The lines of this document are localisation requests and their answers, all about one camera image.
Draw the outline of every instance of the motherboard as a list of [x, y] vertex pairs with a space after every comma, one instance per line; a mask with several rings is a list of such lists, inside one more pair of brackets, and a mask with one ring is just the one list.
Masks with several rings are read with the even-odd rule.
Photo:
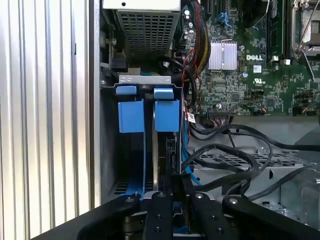
[[[233, 105], [248, 100], [265, 108], [267, 116], [319, 115], [315, 108], [304, 109], [320, 100], [320, 58], [309, 57], [307, 62], [284, 54], [285, 49], [291, 50], [291, 43], [286, 44], [284, 37], [285, 18], [288, 18], [285, 8], [290, 11], [291, 6], [286, 6], [290, 3], [271, 0], [267, 14], [247, 28], [241, 15], [246, 2], [211, 2], [207, 18], [211, 58], [220, 54], [215, 44], [223, 47], [221, 44], [228, 42], [236, 46], [236, 66], [218, 69], [214, 62], [201, 73], [197, 81], [198, 113], [205, 116], [214, 109], [228, 112]], [[194, 45], [194, 32], [192, 23], [185, 20], [184, 39], [189, 49]], [[261, 112], [253, 106], [242, 106], [237, 114], [260, 115]]]

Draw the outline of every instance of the side panel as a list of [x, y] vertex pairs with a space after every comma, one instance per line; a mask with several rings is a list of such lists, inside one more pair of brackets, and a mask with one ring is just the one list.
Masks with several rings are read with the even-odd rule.
[[0, 1], [0, 240], [94, 206], [89, 87], [89, 0]]

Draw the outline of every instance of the yellow wire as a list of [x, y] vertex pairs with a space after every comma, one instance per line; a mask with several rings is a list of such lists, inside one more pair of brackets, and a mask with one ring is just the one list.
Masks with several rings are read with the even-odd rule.
[[209, 38], [209, 36], [208, 36], [208, 32], [207, 31], [205, 31], [204, 32], [204, 40], [205, 40], [205, 43], [204, 43], [204, 52], [203, 52], [203, 58], [201, 59], [201, 62], [200, 62], [200, 64], [199, 64], [199, 66], [198, 66], [198, 69], [202, 69], [203, 68], [203, 66], [204, 66], [204, 64], [206, 63], [206, 58], [207, 58], [207, 54], [208, 54], [208, 38]]

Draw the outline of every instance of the power supply grille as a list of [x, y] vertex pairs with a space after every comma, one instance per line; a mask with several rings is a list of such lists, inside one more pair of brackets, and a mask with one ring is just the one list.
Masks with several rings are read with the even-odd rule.
[[180, 13], [118, 10], [117, 16], [131, 54], [158, 57], [168, 52]]

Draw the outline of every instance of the blue plastic latch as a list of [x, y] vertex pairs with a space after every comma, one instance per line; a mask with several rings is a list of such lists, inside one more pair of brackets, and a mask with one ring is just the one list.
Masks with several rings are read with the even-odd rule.
[[180, 101], [155, 101], [155, 130], [179, 132]]
[[154, 99], [171, 100], [174, 99], [174, 90], [172, 88], [154, 88]]
[[136, 86], [117, 86], [115, 89], [115, 94], [120, 95], [137, 95]]
[[145, 131], [144, 100], [118, 102], [120, 133], [143, 133]]

